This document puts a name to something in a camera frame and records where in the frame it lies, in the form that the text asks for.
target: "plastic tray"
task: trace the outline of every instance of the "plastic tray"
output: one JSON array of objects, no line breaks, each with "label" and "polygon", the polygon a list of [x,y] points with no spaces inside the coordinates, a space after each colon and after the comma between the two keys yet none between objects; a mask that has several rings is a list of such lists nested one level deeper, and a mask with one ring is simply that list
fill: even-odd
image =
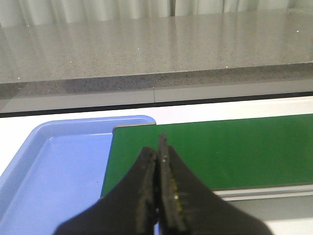
[{"label": "plastic tray", "polygon": [[147,116],[51,121],[36,127],[0,178],[0,234],[47,235],[95,203],[112,130]]}]

